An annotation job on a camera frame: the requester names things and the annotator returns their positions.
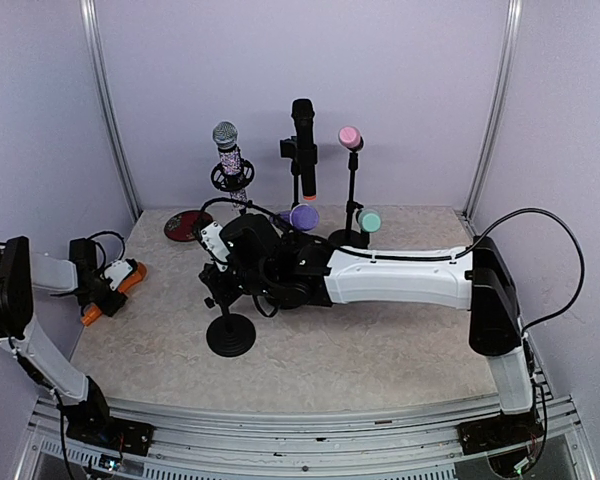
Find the orange microphone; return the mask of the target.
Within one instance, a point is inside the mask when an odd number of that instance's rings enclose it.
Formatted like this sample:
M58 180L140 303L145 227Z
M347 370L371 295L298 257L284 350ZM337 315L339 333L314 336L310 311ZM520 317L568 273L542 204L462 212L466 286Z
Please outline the orange microphone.
M134 262L135 266L137 267L136 271L129 278L127 278L118 289L119 292L124 293L126 296L133 287L142 282L147 276L146 266L143 263L136 262L135 260ZM84 317L83 315L81 322L85 327L88 327L95 323L100 317Z

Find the black round-base stand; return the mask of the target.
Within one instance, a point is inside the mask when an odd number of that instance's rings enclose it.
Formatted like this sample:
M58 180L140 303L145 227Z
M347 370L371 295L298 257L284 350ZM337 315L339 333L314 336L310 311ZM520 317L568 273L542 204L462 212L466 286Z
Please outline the black round-base stand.
M206 341L211 351L226 358L245 354L256 340L254 324L246 316L232 313L230 307L214 307L220 309L220 314L206 331Z

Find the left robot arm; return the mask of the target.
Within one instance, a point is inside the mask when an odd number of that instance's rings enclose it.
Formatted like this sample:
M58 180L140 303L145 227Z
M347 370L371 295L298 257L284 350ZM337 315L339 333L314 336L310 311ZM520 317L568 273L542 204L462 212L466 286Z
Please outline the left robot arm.
M26 236L0 242L0 347L56 400L70 438L111 445L122 436L119 421L98 384L73 367L45 333L35 314L36 288L75 296L81 306L102 298L121 306L126 297L101 278L90 240L71 241L66 260L33 253Z

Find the black tripod mic stand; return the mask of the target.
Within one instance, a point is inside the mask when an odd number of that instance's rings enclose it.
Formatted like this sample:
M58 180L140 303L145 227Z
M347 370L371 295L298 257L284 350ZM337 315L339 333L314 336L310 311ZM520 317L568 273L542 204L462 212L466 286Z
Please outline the black tripod mic stand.
M246 159L220 161L211 171L212 185L222 193L229 195L234 209L240 214L246 213L248 201L246 189L255 177L255 168Z

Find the purple microphone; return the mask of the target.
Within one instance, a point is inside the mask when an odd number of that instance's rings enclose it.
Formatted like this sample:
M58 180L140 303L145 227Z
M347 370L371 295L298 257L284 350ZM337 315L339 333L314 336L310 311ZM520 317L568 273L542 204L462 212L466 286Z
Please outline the purple microphone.
M303 232L315 229L320 223L318 211L308 204L298 204L290 210L278 212L277 216Z

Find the black stand under pink mic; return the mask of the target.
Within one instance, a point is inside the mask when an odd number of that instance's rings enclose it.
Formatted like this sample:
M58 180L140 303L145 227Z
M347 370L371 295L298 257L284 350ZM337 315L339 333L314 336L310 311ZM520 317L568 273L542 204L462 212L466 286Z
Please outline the black stand under pink mic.
M355 180L356 172L358 170L359 160L358 152L349 151L348 170L349 170L349 183L348 183L348 198L345 205L346 208L346 219L345 226L342 229L335 230L332 232L328 240L336 246L352 246L355 248L359 247L359 232L353 229L354 214L358 212L362 205L357 202L354 198L355 194Z

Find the black stand under teal mic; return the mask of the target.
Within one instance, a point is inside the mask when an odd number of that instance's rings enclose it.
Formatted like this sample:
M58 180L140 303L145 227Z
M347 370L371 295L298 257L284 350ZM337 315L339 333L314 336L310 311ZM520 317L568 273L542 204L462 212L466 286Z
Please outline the black stand under teal mic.
M359 232L359 247L362 249L368 249L370 245L371 234L366 231Z

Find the silver rhinestone microphone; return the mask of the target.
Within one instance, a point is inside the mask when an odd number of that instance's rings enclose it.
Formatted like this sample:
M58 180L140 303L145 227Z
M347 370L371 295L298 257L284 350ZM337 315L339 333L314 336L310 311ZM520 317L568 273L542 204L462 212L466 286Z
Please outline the silver rhinestone microphone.
M228 121L218 123L212 132L220 161L237 161L241 157L240 149L237 145L238 130Z

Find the black tall microphone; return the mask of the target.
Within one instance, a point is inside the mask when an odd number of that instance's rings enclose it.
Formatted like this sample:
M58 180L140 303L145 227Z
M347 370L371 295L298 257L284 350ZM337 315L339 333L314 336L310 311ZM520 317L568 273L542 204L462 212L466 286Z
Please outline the black tall microphone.
M315 112L312 102L306 98L294 100L291 117L296 130L296 161L300 167L303 198L308 201L315 200L317 146L314 142Z

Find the pink microphone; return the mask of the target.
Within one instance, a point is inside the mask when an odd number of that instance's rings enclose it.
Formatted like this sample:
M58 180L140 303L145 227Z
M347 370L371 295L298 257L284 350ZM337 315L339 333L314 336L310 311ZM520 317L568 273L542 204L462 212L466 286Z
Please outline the pink microphone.
M364 140L360 131L354 126L344 126L338 132L338 141L351 152L360 151L364 146Z

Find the dark red floral plate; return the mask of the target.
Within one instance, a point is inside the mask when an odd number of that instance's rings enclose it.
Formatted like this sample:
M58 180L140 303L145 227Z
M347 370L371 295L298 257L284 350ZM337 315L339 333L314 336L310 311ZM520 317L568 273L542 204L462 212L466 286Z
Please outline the dark red floral plate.
M213 222L207 212L186 210L173 215L164 225L164 235L172 241L188 243L199 240L199 233Z

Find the right metal frame post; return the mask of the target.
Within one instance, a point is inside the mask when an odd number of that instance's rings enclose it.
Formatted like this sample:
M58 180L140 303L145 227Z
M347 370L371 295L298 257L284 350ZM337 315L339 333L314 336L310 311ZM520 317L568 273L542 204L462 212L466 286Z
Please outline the right metal frame post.
M461 212L462 217L467 223L472 223L475 218L493 160L514 66L523 4L522 0L510 0L508 2L502 47L486 128L479 151L476 170Z

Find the metal frame post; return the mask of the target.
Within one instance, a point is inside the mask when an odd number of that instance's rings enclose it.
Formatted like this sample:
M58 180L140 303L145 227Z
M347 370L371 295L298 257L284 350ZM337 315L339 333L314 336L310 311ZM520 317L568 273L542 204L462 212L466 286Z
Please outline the metal frame post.
M508 2L502 47L486 128L479 151L476 170L461 212L462 217L467 223L472 223L475 218L493 160L514 66L523 4L522 0L510 0Z
M131 218L137 221L142 214L142 206L129 167L115 114L113 97L110 91L104 48L99 30L96 2L81 0L80 13L94 73L98 103L105 124L106 135L111 147L116 173L122 187Z

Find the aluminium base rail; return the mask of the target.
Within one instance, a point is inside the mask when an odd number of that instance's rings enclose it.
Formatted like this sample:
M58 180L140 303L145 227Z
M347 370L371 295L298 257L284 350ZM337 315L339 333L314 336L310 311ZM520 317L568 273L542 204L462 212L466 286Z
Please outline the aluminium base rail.
M496 414L495 395L367 412L205 411L111 399L115 416L155 427L148 456L123 454L112 479L452 479L464 455L457 426ZM547 400L541 462L524 479L600 479L570 397ZM61 460L59 412L39 399L8 479L33 479L42 455Z

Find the left metal frame post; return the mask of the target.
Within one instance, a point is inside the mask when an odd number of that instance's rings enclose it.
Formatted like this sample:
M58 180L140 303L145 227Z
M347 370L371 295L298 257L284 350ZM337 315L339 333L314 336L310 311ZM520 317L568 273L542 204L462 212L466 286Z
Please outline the left metal frame post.
M96 2L81 0L80 13L94 73L98 103L105 124L106 135L111 147L116 173L122 187L131 218L137 221L142 214L142 206L129 167L115 114L113 97L110 91L104 48L99 30Z

